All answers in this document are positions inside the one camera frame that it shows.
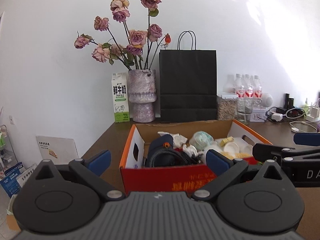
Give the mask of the pack of water bottles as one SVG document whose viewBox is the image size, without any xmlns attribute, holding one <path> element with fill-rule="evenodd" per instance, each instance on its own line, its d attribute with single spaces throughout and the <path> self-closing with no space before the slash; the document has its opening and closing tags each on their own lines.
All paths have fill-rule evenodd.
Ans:
<svg viewBox="0 0 320 240">
<path fill-rule="evenodd" d="M 223 87 L 224 92 L 235 93 L 240 98 L 262 97 L 262 86 L 258 75 L 235 74 L 227 77 L 227 82 Z"/>
</svg>

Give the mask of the clear jar with seeds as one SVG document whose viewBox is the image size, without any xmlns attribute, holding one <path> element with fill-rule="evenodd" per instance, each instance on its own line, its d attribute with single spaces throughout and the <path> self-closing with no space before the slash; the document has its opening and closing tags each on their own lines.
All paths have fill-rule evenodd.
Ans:
<svg viewBox="0 0 320 240">
<path fill-rule="evenodd" d="M 217 94 L 217 119 L 233 120 L 236 113 L 238 96 L 233 93 L 223 92 Z"/>
</svg>

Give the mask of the white board leaning on wall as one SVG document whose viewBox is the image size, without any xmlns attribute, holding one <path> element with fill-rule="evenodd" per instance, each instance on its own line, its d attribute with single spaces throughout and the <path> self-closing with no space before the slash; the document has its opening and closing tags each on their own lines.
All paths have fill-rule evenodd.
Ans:
<svg viewBox="0 0 320 240">
<path fill-rule="evenodd" d="M 56 165 L 68 164 L 79 157 L 74 139 L 36 136 L 42 159 Z"/>
</svg>

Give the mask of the empty drinking glass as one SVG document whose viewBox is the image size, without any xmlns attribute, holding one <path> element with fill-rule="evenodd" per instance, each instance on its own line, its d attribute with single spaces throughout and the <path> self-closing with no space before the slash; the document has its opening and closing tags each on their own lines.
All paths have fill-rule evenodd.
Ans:
<svg viewBox="0 0 320 240">
<path fill-rule="evenodd" d="M 252 98 L 237 98 L 236 115 L 240 122 L 247 123 L 250 120 L 253 111 Z"/>
</svg>

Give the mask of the white green milk carton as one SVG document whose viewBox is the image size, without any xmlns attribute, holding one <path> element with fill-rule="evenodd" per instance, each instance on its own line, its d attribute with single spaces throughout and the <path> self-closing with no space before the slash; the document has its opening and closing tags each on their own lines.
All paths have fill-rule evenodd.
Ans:
<svg viewBox="0 0 320 240">
<path fill-rule="evenodd" d="M 116 123 L 129 122 L 129 101 L 127 96 L 127 77 L 126 73 L 112 74 L 112 95 L 114 120 Z"/>
</svg>

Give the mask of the purple textured vase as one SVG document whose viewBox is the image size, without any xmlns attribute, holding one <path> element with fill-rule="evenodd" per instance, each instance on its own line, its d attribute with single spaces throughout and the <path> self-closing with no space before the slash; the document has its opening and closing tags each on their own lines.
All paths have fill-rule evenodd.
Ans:
<svg viewBox="0 0 320 240">
<path fill-rule="evenodd" d="M 155 120 L 153 103 L 157 101 L 155 70 L 129 70 L 128 77 L 128 98 L 132 106 L 133 121 L 152 122 Z"/>
</svg>

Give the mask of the black paper bag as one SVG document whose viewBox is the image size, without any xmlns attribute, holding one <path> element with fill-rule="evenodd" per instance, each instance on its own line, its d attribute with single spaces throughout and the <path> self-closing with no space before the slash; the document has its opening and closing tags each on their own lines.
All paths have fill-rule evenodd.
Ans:
<svg viewBox="0 0 320 240">
<path fill-rule="evenodd" d="M 162 122 L 217 119 L 215 50 L 198 50 L 196 35 L 183 31 L 177 49 L 159 52 Z"/>
</svg>

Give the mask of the cardboard box orange rim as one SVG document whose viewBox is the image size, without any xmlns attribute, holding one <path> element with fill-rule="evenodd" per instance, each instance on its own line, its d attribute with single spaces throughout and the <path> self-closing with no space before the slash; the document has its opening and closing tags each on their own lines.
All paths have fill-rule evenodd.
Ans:
<svg viewBox="0 0 320 240">
<path fill-rule="evenodd" d="M 205 164 L 153 168 L 143 166 L 143 159 L 148 154 L 151 142 L 159 137 L 158 132 L 179 133 L 186 138 L 191 138 L 198 131 L 207 132 L 214 139 L 246 136 L 255 144 L 269 144 L 267 139 L 237 120 L 134 124 L 131 126 L 119 164 L 125 192 L 185 191 L 192 193 L 214 180 L 217 175 Z"/>
</svg>

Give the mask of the blue white booklets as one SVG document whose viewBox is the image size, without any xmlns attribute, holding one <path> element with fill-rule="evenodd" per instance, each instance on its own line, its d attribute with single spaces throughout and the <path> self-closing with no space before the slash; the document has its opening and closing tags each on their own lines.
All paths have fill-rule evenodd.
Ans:
<svg viewBox="0 0 320 240">
<path fill-rule="evenodd" d="M 33 164 L 29 168 L 25 168 L 23 163 L 19 162 L 5 171 L 5 177 L 1 180 L 1 186 L 9 198 L 18 194 L 36 167 L 37 164 Z"/>
</svg>

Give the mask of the white round speaker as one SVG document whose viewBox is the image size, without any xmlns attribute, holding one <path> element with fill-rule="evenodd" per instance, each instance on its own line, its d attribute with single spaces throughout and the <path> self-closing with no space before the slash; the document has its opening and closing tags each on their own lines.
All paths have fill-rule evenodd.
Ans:
<svg viewBox="0 0 320 240">
<path fill-rule="evenodd" d="M 264 108 L 271 107 L 273 104 L 273 97 L 269 93 L 263 93 L 261 95 L 261 105 Z"/>
</svg>

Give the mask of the dried rose bouquet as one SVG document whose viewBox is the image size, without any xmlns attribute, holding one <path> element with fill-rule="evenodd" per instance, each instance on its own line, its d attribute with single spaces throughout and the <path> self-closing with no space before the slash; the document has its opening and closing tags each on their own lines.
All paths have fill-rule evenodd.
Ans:
<svg viewBox="0 0 320 240">
<path fill-rule="evenodd" d="M 141 5 L 148 11 L 148 27 L 145 30 L 136 30 L 130 29 L 127 25 L 127 20 L 131 16 L 129 0 L 112 0 L 110 3 L 112 20 L 124 27 L 127 44 L 121 45 L 116 40 L 110 29 L 109 18 L 96 16 L 93 28 L 96 31 L 107 32 L 110 39 L 99 43 L 91 35 L 78 33 L 74 47 L 83 49 L 85 46 L 94 44 L 91 57 L 98 62 L 113 65 L 118 60 L 129 71 L 150 70 L 159 48 L 165 49 L 171 43 L 170 34 L 163 34 L 158 24 L 151 23 L 151 19 L 159 15 L 158 7 L 161 2 L 162 0 L 140 0 Z"/>
</svg>

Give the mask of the white plastic container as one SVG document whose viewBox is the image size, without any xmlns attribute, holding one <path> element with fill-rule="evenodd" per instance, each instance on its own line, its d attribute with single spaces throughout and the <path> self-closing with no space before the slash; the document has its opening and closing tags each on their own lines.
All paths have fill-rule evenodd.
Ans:
<svg viewBox="0 0 320 240">
<path fill-rule="evenodd" d="M 227 137 L 216 140 L 219 151 L 229 159 L 253 157 L 253 146 L 240 137 Z"/>
</svg>

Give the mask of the white tissue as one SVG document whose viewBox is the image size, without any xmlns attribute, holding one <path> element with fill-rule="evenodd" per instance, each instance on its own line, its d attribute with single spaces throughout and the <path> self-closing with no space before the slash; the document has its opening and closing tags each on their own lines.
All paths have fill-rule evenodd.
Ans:
<svg viewBox="0 0 320 240">
<path fill-rule="evenodd" d="M 173 148 L 181 148 L 184 144 L 187 143 L 188 139 L 180 134 L 172 134 L 172 133 L 168 133 L 168 132 L 162 132 L 159 131 L 157 132 L 158 135 L 165 136 L 165 135 L 170 135 L 172 137 L 172 145 Z"/>
</svg>

